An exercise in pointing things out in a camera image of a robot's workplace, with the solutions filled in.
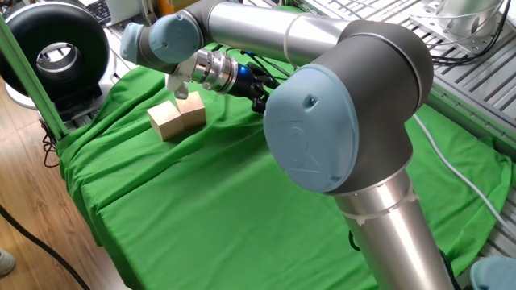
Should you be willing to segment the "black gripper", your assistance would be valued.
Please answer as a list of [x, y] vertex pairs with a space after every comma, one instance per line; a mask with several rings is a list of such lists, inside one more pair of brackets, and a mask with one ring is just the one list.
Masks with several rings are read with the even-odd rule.
[[269, 98], [269, 95], [265, 94], [265, 88], [276, 89], [279, 85], [280, 82], [268, 75], [259, 65], [240, 64], [235, 81], [227, 93], [251, 99], [252, 111], [263, 114]]

